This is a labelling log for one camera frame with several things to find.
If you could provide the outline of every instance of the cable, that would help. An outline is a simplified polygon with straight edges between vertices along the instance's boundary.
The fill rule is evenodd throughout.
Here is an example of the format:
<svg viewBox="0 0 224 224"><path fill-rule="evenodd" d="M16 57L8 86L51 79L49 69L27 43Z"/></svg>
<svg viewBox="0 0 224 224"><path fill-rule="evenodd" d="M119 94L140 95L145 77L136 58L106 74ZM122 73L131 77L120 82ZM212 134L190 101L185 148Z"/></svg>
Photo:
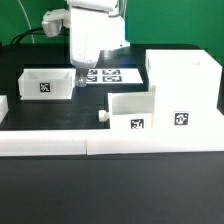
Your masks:
<svg viewBox="0 0 224 224"><path fill-rule="evenodd" d="M63 27L63 30L64 30L64 33L62 33L62 34L60 34L60 35L63 35L63 36L69 36L69 34L65 33L66 31L68 31L68 29ZM42 27L37 27L37 28L34 28L34 29L31 29L31 30L26 31L26 32L23 33L23 34L17 35L16 37L14 37L14 38L11 40L10 44L11 44L11 45L14 44L14 41L15 41L15 40L16 40L15 44L19 44L20 41L21 41L23 38L25 38L26 36L28 36L28 35L43 35L43 36L45 36L45 33L36 33L36 31L43 31L43 28L42 28Z"/></svg>
<svg viewBox="0 0 224 224"><path fill-rule="evenodd" d="M124 19L125 19L125 16L126 16L127 1L128 1L128 0L124 0L124 13L123 13L123 18L124 18Z"/></svg>
<svg viewBox="0 0 224 224"><path fill-rule="evenodd" d="M23 7L22 2L21 2L20 0L17 0L17 1L18 1L19 5L20 5L22 11L23 11L23 14L24 14L25 18L26 18L27 25L28 25L29 29L31 30L32 27L31 27L31 24L30 24L30 20L29 20L29 18L28 18L28 16L27 16L26 10L25 10L25 8ZM33 37L33 35L31 35L31 39L32 39L32 43L34 44L35 41L34 41L34 37Z"/></svg>
<svg viewBox="0 0 224 224"><path fill-rule="evenodd" d="M19 34L19 35L17 35L16 37L14 37L14 38L11 40L10 44L13 44L13 42L14 42L16 39L18 39L18 38L20 38L20 37L22 37L22 36L25 37L26 35L29 35L29 33L36 32L36 31L41 31L41 30L43 30L42 27L37 27L37 28L34 28L34 29L30 29L30 30L26 31L26 32L23 33L23 34Z"/></svg>

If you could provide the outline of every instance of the green wall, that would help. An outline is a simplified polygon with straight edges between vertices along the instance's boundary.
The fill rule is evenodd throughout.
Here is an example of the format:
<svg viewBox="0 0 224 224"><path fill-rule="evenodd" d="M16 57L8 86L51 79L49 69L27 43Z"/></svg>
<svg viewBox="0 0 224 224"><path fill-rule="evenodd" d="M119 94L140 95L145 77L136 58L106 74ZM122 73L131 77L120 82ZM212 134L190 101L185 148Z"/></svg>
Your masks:
<svg viewBox="0 0 224 224"><path fill-rule="evenodd" d="M47 10L63 8L64 0L21 0L32 27L39 27ZM131 43L187 43L208 51L224 64L223 0L128 0L126 13L127 39ZM17 0L0 3L0 40L3 45L27 30ZM63 42L67 37L36 42Z"/></svg>

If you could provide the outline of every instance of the black table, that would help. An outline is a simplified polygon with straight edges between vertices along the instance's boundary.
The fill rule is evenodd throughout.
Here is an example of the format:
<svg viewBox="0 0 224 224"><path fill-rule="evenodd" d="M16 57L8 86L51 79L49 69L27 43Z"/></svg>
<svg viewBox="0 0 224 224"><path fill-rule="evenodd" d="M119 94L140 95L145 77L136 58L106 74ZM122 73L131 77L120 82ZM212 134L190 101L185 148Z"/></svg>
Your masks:
<svg viewBox="0 0 224 224"><path fill-rule="evenodd" d="M121 67L138 66L142 69L144 55L139 53L143 53L145 47L164 48L161 45L133 46L135 53L124 57ZM72 126L63 122L56 125L54 119L43 125L44 119L37 119L38 114L44 113L41 110L38 114L34 112L35 119L39 121L30 125L28 114L39 110L39 107L51 108L51 105L49 102L20 102L17 78L24 67L44 65L68 66L66 47L18 45L2 49L0 95L8 96L10 112L1 129L107 128L96 127L99 124L88 117L88 110L93 110L96 103L93 96L87 105L76 102L79 105L76 109L87 111L82 117L85 125L75 119ZM79 91L79 96L87 98L85 94L91 95L93 89L85 89L85 94L84 90ZM106 107L105 95L110 89L95 88L94 91L102 94L101 104L95 105L94 110ZM52 116L59 116L59 107L69 108L69 103L51 102L52 107L59 110ZM0 223L222 224L223 177L223 152L0 158Z"/></svg>

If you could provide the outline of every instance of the small white block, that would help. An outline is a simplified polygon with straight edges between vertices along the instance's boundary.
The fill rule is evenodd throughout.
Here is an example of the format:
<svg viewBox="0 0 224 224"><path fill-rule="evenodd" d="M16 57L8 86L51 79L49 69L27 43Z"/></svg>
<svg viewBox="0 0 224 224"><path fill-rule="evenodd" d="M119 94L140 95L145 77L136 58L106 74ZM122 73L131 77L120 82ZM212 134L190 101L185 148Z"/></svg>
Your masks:
<svg viewBox="0 0 224 224"><path fill-rule="evenodd" d="M8 102L6 96L0 96L0 123L8 113Z"/></svg>

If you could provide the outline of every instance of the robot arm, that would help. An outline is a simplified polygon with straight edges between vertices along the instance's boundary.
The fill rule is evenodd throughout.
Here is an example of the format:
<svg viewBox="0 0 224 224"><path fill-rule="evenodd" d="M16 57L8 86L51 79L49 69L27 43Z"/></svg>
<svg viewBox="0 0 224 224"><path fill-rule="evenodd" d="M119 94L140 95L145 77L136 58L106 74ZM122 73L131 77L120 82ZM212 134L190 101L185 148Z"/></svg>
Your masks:
<svg viewBox="0 0 224 224"><path fill-rule="evenodd" d="M67 0L67 3L69 10L47 12L42 26L48 37L60 33L62 21L70 28L70 61L76 67L76 85L85 86L88 70L96 66L100 51L124 46L124 24L121 19L109 17L110 12L117 10L118 0Z"/></svg>

